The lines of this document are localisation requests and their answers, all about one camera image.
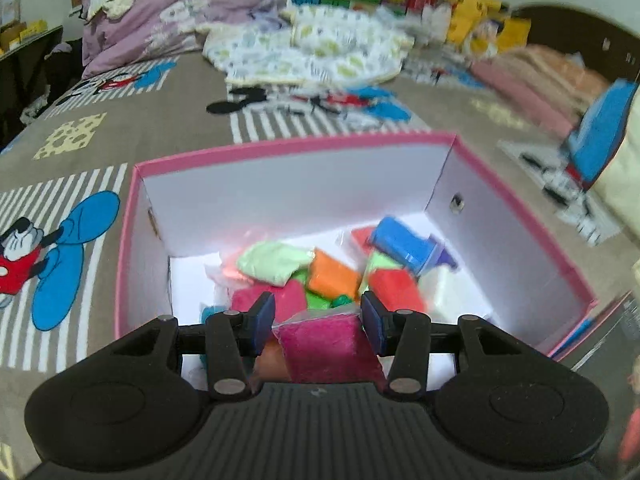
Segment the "red clay packet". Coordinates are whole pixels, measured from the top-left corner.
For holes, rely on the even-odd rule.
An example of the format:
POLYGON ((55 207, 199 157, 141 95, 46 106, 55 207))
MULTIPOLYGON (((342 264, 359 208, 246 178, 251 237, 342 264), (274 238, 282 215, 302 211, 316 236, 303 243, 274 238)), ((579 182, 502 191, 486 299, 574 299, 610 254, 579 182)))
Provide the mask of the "red clay packet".
POLYGON ((405 269, 376 269, 369 275, 368 286, 389 311, 426 312, 418 285, 405 269))

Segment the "magenta clay packet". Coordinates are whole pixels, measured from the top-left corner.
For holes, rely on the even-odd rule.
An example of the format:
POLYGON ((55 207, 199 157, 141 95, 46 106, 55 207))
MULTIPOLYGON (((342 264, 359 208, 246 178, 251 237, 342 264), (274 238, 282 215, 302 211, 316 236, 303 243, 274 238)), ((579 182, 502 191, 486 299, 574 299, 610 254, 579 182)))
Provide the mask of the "magenta clay packet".
POLYGON ((299 384, 385 382, 362 326, 358 304, 296 314, 273 327, 288 376, 299 384))

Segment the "pink box lid with photo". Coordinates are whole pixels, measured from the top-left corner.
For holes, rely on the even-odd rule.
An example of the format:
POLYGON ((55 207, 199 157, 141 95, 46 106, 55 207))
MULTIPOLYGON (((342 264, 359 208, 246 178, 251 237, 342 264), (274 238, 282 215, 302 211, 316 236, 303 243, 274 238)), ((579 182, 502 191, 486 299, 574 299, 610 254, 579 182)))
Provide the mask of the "pink box lid with photo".
POLYGON ((613 352, 623 363, 639 353, 639 300, 630 290, 614 298, 591 324, 555 352, 553 359, 579 370, 600 350, 613 352))

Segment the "dark desk with clutter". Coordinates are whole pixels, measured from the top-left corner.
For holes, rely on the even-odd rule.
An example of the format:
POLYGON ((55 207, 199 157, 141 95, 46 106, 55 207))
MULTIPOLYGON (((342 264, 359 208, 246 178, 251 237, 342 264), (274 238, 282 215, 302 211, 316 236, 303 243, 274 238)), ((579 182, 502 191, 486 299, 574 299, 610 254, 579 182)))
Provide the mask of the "dark desk with clutter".
POLYGON ((21 114, 35 98, 43 82, 44 57, 61 41, 58 26, 29 38, 1 58, 1 147, 5 148, 23 129, 21 114))

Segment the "pink clay packet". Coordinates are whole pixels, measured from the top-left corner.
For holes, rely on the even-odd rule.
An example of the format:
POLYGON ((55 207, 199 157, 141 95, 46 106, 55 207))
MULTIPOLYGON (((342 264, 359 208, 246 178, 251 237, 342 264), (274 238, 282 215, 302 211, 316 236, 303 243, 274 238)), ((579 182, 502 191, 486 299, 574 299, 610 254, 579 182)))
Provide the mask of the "pink clay packet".
POLYGON ((231 297, 231 309, 247 312, 264 292, 271 292, 276 303, 274 322, 283 323, 294 315, 307 309, 306 292, 303 285, 296 280, 289 280, 283 287, 266 284, 255 284, 236 290, 231 297))

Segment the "light green clay packet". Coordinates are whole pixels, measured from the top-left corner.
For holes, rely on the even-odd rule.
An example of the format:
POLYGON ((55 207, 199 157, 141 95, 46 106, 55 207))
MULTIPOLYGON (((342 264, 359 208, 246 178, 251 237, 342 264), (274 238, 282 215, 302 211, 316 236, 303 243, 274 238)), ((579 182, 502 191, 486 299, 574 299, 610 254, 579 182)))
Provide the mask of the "light green clay packet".
POLYGON ((238 270, 254 280, 283 287, 298 270, 314 261, 312 249, 264 240, 245 249, 236 260, 238 270))

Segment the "orange clay packet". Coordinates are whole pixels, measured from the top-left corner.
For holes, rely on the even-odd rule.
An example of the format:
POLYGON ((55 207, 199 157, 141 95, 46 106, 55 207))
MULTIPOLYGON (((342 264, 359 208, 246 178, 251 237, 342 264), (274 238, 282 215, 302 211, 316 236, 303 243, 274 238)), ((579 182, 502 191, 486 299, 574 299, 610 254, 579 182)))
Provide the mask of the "orange clay packet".
POLYGON ((306 281, 311 292, 327 300, 335 300, 339 296, 354 300, 358 297, 360 282, 361 274, 356 270, 320 249, 314 251, 306 281))

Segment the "pink cardboard box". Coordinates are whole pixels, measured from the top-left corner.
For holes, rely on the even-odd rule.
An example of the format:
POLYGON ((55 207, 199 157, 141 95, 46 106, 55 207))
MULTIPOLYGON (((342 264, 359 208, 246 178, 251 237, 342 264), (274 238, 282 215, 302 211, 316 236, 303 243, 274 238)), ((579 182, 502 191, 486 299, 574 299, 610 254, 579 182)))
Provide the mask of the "pink cardboard box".
POLYGON ((115 282, 114 333, 218 300, 205 270, 262 240, 362 269, 361 232, 394 217, 458 265, 458 313, 485 315, 550 354, 597 302, 560 245, 454 134, 262 141, 134 167, 115 282))

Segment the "Mickey Mouse bed sheet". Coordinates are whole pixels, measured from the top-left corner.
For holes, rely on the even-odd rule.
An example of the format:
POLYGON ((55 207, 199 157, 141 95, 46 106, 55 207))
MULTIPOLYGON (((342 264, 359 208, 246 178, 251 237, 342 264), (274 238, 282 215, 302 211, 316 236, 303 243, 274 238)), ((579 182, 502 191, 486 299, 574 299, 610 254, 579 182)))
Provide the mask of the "Mickey Mouse bed sheet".
MULTIPOLYGON (((499 148, 500 141, 544 143, 533 125, 498 124, 486 112, 497 97, 486 91, 428 86, 400 76, 387 84, 411 112, 412 130, 445 130, 463 142, 528 206, 582 271, 600 304, 634 286, 639 244, 620 232, 587 245, 560 220, 552 203, 499 148)), ((26 128, 1 157, 1 222, 31 218, 55 228, 92 193, 129 194, 139 162, 203 148, 260 141, 330 138, 342 128, 319 113, 298 119, 272 115, 217 118, 207 105, 226 94, 224 77, 197 54, 185 54, 149 91, 119 92, 60 114, 46 113, 26 128)), ((120 227, 90 243, 75 303, 65 321, 39 333, 30 319, 35 283, 1 311, 1 474, 19 479, 39 458, 24 426, 29 395, 46 378, 109 344, 114 337, 114 297, 120 227)))

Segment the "white leaf-print blanket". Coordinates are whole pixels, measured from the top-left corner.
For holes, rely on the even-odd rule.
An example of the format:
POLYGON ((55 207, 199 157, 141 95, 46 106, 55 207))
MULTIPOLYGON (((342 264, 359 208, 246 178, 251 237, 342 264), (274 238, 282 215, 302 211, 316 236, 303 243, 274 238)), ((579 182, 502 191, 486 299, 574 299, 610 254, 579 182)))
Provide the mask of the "white leaf-print blanket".
POLYGON ((393 14, 339 6, 289 6, 285 24, 210 29, 203 56, 232 86, 352 88, 395 78, 414 45, 393 14))

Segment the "cream and blue quilt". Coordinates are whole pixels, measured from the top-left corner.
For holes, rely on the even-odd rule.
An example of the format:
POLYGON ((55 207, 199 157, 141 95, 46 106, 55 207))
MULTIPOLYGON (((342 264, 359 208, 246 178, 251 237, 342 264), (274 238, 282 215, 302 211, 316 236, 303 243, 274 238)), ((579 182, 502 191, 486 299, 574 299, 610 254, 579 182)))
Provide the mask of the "cream and blue quilt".
POLYGON ((568 166, 632 234, 639 234, 639 85, 619 79, 567 138, 568 166))

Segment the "folded pink blankets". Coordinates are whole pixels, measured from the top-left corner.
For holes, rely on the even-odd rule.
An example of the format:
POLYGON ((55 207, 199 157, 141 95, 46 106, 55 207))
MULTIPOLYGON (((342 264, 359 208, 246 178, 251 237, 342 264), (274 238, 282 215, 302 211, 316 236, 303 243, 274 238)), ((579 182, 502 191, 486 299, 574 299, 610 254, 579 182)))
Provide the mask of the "folded pink blankets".
POLYGON ((569 56, 536 44, 475 61, 470 70, 530 122, 561 140, 611 85, 569 56))

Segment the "purple floral duvet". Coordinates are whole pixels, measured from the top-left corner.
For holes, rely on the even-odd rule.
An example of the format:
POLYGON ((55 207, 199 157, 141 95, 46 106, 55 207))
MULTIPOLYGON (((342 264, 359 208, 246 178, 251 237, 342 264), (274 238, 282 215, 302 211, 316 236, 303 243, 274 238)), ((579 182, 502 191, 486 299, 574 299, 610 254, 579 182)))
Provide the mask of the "purple floral duvet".
POLYGON ((85 79, 163 56, 200 50, 208 26, 241 24, 260 0, 125 0, 89 5, 82 36, 85 79))

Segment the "Pikachu plush toy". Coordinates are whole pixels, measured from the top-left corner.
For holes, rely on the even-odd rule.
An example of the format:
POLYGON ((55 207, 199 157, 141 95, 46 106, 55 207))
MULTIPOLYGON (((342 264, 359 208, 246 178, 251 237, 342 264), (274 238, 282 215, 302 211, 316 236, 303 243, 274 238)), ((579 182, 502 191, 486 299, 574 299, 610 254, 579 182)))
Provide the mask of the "Pikachu plush toy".
POLYGON ((525 47, 532 28, 527 18, 514 18, 500 0, 446 0, 451 18, 446 44, 470 58, 493 58, 525 47))

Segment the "dark wooden headboard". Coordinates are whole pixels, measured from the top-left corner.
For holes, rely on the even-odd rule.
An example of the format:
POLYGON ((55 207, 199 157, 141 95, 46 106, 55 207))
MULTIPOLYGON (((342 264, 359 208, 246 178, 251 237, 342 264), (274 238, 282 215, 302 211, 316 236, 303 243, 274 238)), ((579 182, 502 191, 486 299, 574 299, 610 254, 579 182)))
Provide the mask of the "dark wooden headboard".
POLYGON ((526 4, 511 11, 532 23, 530 44, 582 56, 585 66, 609 81, 639 80, 639 34, 590 11, 562 4, 526 4))

